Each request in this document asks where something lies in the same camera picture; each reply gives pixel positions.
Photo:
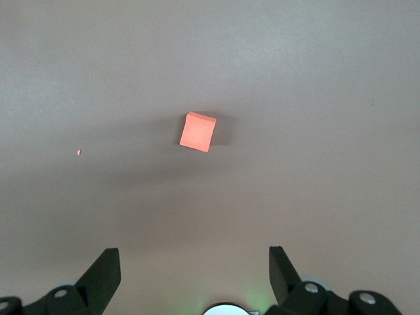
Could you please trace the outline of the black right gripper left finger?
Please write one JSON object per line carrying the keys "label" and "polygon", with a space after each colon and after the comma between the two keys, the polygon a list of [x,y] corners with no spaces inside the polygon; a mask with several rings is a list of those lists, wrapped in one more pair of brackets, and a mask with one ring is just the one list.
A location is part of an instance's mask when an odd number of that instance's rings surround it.
{"label": "black right gripper left finger", "polygon": [[25,314],[103,314],[121,283],[119,249],[105,249],[73,285],[24,307]]}

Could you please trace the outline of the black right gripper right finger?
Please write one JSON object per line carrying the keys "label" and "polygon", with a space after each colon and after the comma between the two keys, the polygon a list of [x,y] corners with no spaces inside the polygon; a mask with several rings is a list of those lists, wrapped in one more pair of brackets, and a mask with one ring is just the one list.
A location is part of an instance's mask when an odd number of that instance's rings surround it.
{"label": "black right gripper right finger", "polygon": [[350,305],[324,286],[301,279],[283,247],[269,249],[269,279],[277,303],[267,314],[350,314]]}

